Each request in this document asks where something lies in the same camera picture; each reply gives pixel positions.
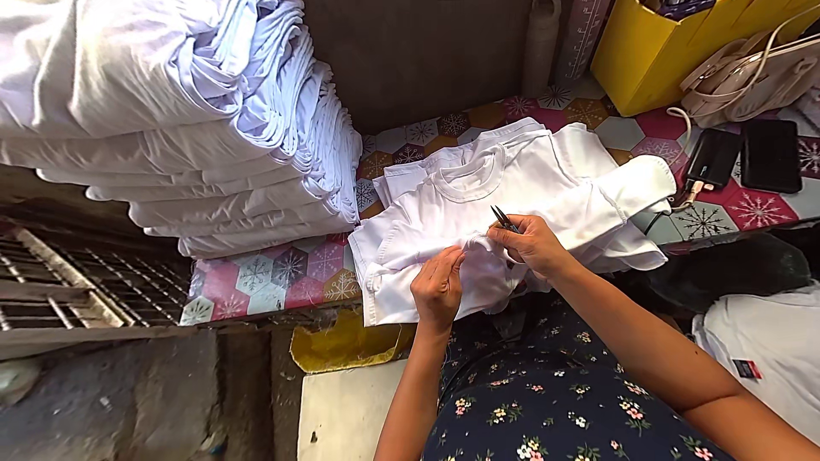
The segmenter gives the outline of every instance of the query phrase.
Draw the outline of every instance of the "navy floral fabric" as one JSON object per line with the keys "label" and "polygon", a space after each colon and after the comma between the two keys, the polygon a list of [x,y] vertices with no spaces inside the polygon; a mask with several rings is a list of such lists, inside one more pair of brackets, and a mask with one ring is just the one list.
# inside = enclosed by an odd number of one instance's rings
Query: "navy floral fabric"
{"label": "navy floral fabric", "polygon": [[425,461],[732,459],[631,381],[566,301],[540,299],[514,341],[483,313],[453,325]]}

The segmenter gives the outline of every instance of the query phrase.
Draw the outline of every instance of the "table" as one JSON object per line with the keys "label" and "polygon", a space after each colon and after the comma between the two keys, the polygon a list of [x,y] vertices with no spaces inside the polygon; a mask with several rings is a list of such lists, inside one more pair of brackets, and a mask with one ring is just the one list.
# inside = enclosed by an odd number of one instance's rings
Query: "table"
{"label": "table", "polygon": [[[572,89],[552,86],[541,98],[514,96],[412,125],[364,136],[364,152],[357,173],[356,195],[362,219],[384,210],[372,180],[385,167],[415,162],[436,150],[473,141],[479,133],[531,116],[556,131],[582,122],[601,138],[619,164],[652,154],[667,161],[679,186],[700,129],[685,151],[686,125],[665,108],[635,117],[621,117],[591,76]],[[798,124],[803,190],[774,194],[740,185],[740,161],[729,185],[703,192],[692,208],[661,217],[649,237],[670,253],[683,253],[739,233],[820,218],[820,133],[792,108],[764,113],[762,118],[793,120]],[[739,133],[737,124],[719,126]],[[648,217],[634,221],[642,230]],[[282,309],[323,307],[361,298],[347,235],[327,235],[196,264],[189,303],[182,322],[193,325]]]}

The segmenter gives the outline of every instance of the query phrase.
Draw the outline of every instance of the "woman's left hand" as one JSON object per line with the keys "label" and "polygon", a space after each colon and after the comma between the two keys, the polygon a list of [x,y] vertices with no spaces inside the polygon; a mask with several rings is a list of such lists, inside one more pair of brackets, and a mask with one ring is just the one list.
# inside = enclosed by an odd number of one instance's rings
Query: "woman's left hand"
{"label": "woman's left hand", "polygon": [[428,326],[435,333],[449,335],[461,304],[462,288],[458,271],[464,256],[456,245],[442,250],[421,266],[421,271],[410,284],[410,292],[416,300],[419,327]]}

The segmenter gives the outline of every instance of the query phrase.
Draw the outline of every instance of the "concrete floor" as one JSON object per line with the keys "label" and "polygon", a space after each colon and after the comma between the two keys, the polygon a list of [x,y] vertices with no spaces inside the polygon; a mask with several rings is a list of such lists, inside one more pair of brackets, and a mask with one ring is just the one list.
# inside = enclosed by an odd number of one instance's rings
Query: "concrete floor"
{"label": "concrete floor", "polygon": [[30,394],[0,409],[0,461],[295,461],[289,340],[203,331],[49,354]]}

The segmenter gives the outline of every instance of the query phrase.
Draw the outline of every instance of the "smartphone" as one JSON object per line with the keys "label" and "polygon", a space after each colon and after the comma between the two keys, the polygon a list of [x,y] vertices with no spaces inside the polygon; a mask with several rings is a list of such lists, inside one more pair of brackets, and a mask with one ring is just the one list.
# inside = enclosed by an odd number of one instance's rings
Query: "smartphone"
{"label": "smartphone", "polygon": [[695,144],[686,179],[701,180],[723,189],[729,184],[731,169],[734,168],[743,139],[728,131],[709,128],[704,130]]}
{"label": "smartphone", "polygon": [[803,189],[796,123],[750,120],[743,124],[740,135],[740,183],[744,187],[784,194]]}

